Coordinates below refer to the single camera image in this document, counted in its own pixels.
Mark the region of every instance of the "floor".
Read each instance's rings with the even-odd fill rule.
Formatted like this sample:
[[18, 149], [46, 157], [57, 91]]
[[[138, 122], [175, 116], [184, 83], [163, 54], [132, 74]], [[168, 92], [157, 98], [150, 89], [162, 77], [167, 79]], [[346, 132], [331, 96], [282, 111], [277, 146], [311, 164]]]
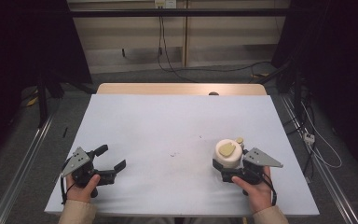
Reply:
[[[273, 71], [268, 64], [259, 64], [245, 68], [246, 64], [212, 66], [188, 70], [174, 74], [161, 69], [122, 71], [117, 73], [93, 74], [97, 88], [104, 82], [222, 82], [248, 83], [258, 77], [252, 74], [265, 74]], [[231, 70], [231, 72], [216, 72], [215, 70]], [[296, 129], [292, 122], [290, 93], [278, 93], [274, 81], [265, 85], [271, 96], [285, 130], [290, 133]], [[44, 213], [48, 197], [57, 181], [61, 165], [71, 147], [90, 96], [72, 86], [63, 84], [65, 95], [62, 99], [48, 98], [51, 123], [43, 132], [37, 129], [39, 109], [38, 104], [25, 106], [23, 102], [10, 126], [9, 134], [0, 146], [0, 223], [57, 223], [58, 217]], [[24, 90], [27, 95], [33, 88]], [[316, 147], [325, 163], [335, 166], [339, 164], [336, 153], [342, 160], [339, 168], [331, 168], [316, 158], [312, 159], [305, 178], [309, 180], [310, 191], [320, 210], [317, 217], [290, 217], [290, 223], [358, 223], [358, 161], [346, 148], [344, 142], [334, 133], [334, 127], [318, 107], [317, 99], [312, 101], [315, 114], [315, 126], [320, 133], [316, 135]], [[41, 142], [34, 138], [41, 136]], [[309, 152], [304, 147], [299, 132], [287, 135], [301, 167], [305, 167]], [[21, 165], [29, 170], [19, 170]], [[9, 191], [9, 186], [17, 190]], [[13, 200], [2, 201], [8, 194]], [[97, 217], [94, 223], [117, 223], [111, 217]]]

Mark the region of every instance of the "metal bracket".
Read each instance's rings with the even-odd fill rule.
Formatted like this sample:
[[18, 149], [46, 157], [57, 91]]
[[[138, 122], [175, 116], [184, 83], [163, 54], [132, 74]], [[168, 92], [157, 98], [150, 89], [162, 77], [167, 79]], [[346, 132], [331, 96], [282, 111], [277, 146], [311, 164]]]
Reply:
[[82, 147], [78, 147], [74, 152], [72, 158], [68, 161], [65, 168], [61, 172], [61, 177], [65, 177], [71, 174], [73, 171], [80, 168], [82, 165], [90, 161], [90, 157], [83, 150]]
[[244, 159], [252, 164], [258, 166], [272, 166], [272, 167], [283, 167], [283, 164], [276, 161], [265, 152], [261, 151], [257, 147], [252, 148], [249, 152], [244, 155]]

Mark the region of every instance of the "wire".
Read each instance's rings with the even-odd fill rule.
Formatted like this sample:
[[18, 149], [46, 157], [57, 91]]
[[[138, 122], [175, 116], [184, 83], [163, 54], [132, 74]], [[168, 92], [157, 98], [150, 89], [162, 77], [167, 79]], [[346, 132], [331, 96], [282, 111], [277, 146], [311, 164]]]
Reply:
[[[162, 41], [164, 43], [164, 51], [165, 51], [165, 56], [167, 58], [167, 61], [168, 61], [168, 65], [170, 67], [170, 69], [166, 69], [166, 68], [163, 68], [162, 65], [161, 65], [161, 62], [159, 60], [159, 57], [160, 57], [160, 53], [161, 53], [161, 38], [162, 38]], [[236, 72], [236, 71], [240, 71], [240, 70], [244, 70], [244, 69], [248, 69], [248, 68], [251, 68], [251, 80], [248, 82], [248, 83], [251, 83], [255, 74], [254, 74], [254, 70], [253, 70], [253, 67], [255, 65], [258, 65], [258, 64], [261, 64], [261, 63], [269, 63], [271, 64], [271, 62], [258, 62], [258, 63], [253, 63], [251, 65], [247, 65], [247, 66], [244, 66], [244, 67], [240, 67], [240, 68], [233, 68], [233, 69], [208, 69], [208, 68], [180, 68], [180, 69], [174, 69], [171, 65], [171, 61], [170, 61], [170, 58], [168, 56], [168, 52], [167, 52], [167, 44], [166, 44], [166, 40], [165, 40], [165, 26], [164, 26], [164, 19], [162, 17], [159, 17], [159, 42], [158, 42], [158, 66], [161, 68], [161, 70], [163, 71], [166, 71], [166, 72], [173, 72], [177, 77], [181, 78], [181, 79], [184, 79], [184, 80], [187, 80], [187, 81], [190, 81], [190, 82], [197, 82], [195, 80], [192, 80], [192, 79], [189, 79], [189, 78], [186, 78], [186, 77], [182, 77], [180, 76], [179, 74], [177, 74], [177, 72], [180, 72], [180, 71], [206, 71], [206, 72], [222, 72], [222, 73], [225, 73], [225, 72]]]
[[[310, 120], [310, 114], [308, 113], [306, 107], [304, 106], [303, 103], [301, 103], [301, 105], [304, 107], [304, 111], [307, 114], [308, 119]], [[310, 146], [310, 150], [314, 153], [315, 157], [318, 158], [320, 161], [322, 161], [325, 165], [330, 166], [332, 168], [339, 168], [342, 166], [342, 160], [339, 157], [338, 153], [334, 150], [334, 148], [322, 137], [322, 135], [318, 132], [318, 130], [315, 128], [315, 126], [313, 125], [312, 122], [310, 122], [310, 125], [312, 126], [313, 130], [322, 138], [322, 140], [324, 140], [324, 142], [333, 150], [333, 152], [336, 154], [336, 156], [339, 159], [339, 165], [332, 165], [330, 163], [328, 163], [327, 161], [325, 161], [320, 155], [318, 155], [315, 150], [312, 148], [312, 146], [308, 143], [308, 146]]]
[[[163, 42], [164, 42], [164, 51], [165, 51], [165, 56], [167, 58], [168, 61], [168, 65], [170, 66], [171, 70], [167, 70], [165, 68], [163, 68], [161, 66], [161, 63], [159, 61], [159, 54], [160, 54], [160, 49], [161, 49], [161, 37], [163, 38]], [[158, 42], [158, 65], [159, 67], [166, 72], [173, 72], [177, 77], [184, 79], [186, 81], [189, 82], [194, 82], [194, 83], [198, 83], [195, 80], [192, 80], [190, 78], [186, 78], [186, 77], [181, 77], [179, 76], [179, 74], [176, 73], [176, 71], [172, 68], [171, 62], [170, 62], [170, 58], [168, 57], [168, 52], [167, 52], [167, 43], [165, 41], [165, 28], [164, 28], [164, 19], [162, 17], [159, 17], [159, 42]]]

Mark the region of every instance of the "forearm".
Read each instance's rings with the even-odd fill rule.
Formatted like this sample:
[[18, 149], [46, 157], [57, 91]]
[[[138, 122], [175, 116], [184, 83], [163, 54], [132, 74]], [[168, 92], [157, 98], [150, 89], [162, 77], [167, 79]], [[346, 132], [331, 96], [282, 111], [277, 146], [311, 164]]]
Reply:
[[253, 215], [256, 224], [288, 224], [287, 218], [279, 209], [278, 205], [266, 208]]
[[91, 203], [68, 200], [63, 208], [60, 224], [90, 224], [95, 218], [97, 207]]

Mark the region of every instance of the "white table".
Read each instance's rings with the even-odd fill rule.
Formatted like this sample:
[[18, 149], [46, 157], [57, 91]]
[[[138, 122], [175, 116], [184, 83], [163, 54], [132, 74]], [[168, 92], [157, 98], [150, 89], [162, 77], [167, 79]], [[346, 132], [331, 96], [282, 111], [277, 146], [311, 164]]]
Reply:
[[[147, 84], [145, 89], [155, 89], [156, 85], [162, 84]], [[205, 88], [205, 84], [175, 85]], [[90, 151], [107, 144], [109, 150], [94, 160], [96, 169], [110, 170], [127, 160], [114, 185], [98, 187], [99, 196], [92, 202], [100, 214], [250, 216], [241, 189], [223, 183], [212, 167], [215, 144], [239, 136], [245, 139], [246, 148], [258, 147], [283, 163], [283, 168], [271, 168], [271, 176], [278, 193], [277, 205], [287, 216], [319, 214], [270, 97], [263, 93], [227, 96], [224, 88], [218, 92], [220, 96], [137, 95], [126, 91], [92, 96], [69, 155], [77, 147]], [[61, 201], [57, 184], [46, 212], [59, 214]]]

